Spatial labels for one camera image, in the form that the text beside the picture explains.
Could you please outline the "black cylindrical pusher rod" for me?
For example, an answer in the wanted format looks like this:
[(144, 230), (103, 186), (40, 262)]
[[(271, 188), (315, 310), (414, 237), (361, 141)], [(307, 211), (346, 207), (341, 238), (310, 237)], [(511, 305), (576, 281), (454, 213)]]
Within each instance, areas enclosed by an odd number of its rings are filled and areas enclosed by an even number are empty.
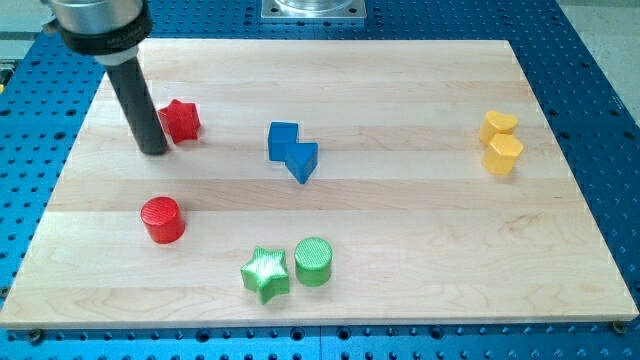
[(105, 69), (139, 150), (145, 155), (164, 154), (168, 143), (138, 59)]

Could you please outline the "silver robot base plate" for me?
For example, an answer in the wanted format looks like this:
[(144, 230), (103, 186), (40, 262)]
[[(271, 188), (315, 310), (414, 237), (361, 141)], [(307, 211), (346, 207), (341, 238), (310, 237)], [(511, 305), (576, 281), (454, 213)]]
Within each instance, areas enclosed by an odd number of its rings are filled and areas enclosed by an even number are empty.
[(365, 0), (262, 0), (261, 17), (269, 20), (356, 19), (367, 17)]

